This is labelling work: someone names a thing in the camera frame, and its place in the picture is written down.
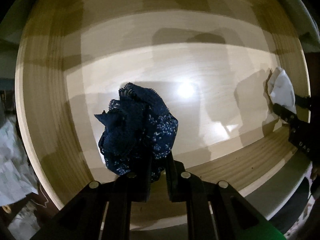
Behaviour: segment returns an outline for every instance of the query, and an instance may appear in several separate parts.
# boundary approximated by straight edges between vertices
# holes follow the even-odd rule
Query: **patterned fabric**
[[[123,175],[145,168],[141,160],[152,154],[151,181],[157,181],[172,149],[178,120],[153,89],[128,83],[119,90],[119,97],[110,101],[107,113],[94,115],[105,126],[99,149],[106,166]]]

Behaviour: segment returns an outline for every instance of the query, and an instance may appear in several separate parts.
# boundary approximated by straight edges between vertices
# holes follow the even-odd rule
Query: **wooden surface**
[[[133,82],[155,89],[178,119],[175,159],[247,195],[293,151],[266,94],[278,65],[298,95],[310,94],[301,45],[276,0],[38,0],[17,60],[21,133],[37,176],[62,208],[90,180],[114,179],[93,115]],[[309,119],[301,109],[298,116]],[[185,212],[158,201],[164,182],[152,185],[148,211],[133,206],[132,226],[173,223]]]

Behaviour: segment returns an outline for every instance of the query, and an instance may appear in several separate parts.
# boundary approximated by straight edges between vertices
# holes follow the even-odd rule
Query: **metal screw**
[[[99,182],[97,182],[96,180],[91,181],[89,184],[89,187],[90,188],[97,188],[97,187],[99,187]]]
[[[229,183],[222,180],[222,181],[219,181],[218,185],[219,185],[219,187],[227,188],[229,186]]]
[[[187,171],[184,171],[180,174],[181,177],[183,177],[184,179],[189,179],[191,177],[191,174]]]
[[[127,173],[127,177],[129,179],[133,179],[133,178],[137,177],[137,174],[135,174],[134,172],[129,172],[129,173]]]

